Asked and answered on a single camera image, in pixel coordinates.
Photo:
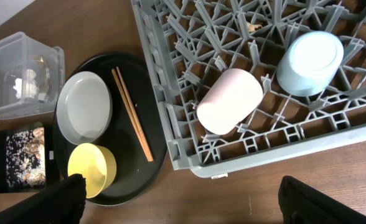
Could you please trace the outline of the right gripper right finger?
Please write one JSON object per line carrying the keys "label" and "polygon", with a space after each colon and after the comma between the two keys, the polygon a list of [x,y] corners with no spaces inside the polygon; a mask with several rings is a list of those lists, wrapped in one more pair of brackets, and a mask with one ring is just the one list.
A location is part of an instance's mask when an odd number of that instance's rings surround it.
{"label": "right gripper right finger", "polygon": [[287,224],[366,223],[365,215],[288,175],[282,178],[278,203]]}

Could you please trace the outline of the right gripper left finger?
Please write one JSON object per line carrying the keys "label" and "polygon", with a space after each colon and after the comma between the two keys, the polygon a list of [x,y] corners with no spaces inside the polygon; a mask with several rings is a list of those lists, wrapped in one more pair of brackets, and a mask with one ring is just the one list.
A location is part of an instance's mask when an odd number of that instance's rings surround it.
{"label": "right gripper left finger", "polygon": [[85,209],[85,178],[71,175],[0,212],[0,223],[79,223]]}

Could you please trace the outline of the yellow bowl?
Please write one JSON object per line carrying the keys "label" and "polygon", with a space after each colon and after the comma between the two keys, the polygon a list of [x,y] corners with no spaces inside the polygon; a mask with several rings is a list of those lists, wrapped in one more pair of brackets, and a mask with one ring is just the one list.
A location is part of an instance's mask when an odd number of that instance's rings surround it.
{"label": "yellow bowl", "polygon": [[93,198],[113,183],[116,159],[106,147],[83,143],[72,151],[67,172],[68,176],[81,174],[86,182],[86,198]]}

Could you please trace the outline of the rice and food scraps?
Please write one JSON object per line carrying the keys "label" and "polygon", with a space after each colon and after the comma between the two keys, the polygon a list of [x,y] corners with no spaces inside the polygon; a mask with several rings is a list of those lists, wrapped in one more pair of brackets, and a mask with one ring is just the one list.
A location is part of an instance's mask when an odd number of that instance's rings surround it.
{"label": "rice and food scraps", "polygon": [[6,182],[10,188],[45,186],[45,129],[18,131],[6,137]]}

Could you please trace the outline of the grey round plate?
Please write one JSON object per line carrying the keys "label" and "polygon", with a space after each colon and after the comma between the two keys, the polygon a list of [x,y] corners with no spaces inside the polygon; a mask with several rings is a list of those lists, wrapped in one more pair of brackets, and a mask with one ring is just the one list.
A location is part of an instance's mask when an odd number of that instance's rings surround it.
{"label": "grey round plate", "polygon": [[107,129],[113,110],[106,83],[93,72],[78,72],[64,84],[56,107],[62,136],[79,145],[97,140]]}

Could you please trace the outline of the white tissue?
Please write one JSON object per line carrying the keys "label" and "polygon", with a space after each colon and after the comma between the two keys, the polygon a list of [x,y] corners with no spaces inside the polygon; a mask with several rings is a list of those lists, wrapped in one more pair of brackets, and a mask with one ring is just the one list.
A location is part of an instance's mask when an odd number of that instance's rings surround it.
{"label": "white tissue", "polygon": [[27,69],[24,75],[25,82],[23,79],[17,78],[15,79],[15,84],[13,89],[16,90],[16,98],[35,98],[38,94],[38,86],[35,80],[37,74],[34,70]]}

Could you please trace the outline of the pink cup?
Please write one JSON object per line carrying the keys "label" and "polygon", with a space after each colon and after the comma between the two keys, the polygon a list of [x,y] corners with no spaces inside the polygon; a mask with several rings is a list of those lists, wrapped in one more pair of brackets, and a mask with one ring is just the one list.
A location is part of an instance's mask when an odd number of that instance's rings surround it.
{"label": "pink cup", "polygon": [[245,70],[231,68],[212,85],[196,113],[206,130],[224,135],[256,109],[262,99],[259,81]]}

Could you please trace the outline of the light blue cup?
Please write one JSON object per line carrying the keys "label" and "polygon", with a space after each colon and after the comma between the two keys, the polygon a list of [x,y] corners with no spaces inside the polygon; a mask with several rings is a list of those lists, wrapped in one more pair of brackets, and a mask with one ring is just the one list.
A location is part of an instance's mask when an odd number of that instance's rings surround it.
{"label": "light blue cup", "polygon": [[298,37],[278,64],[276,77],[281,88],[294,96],[312,96],[325,90],[344,56],[339,38],[325,31]]}

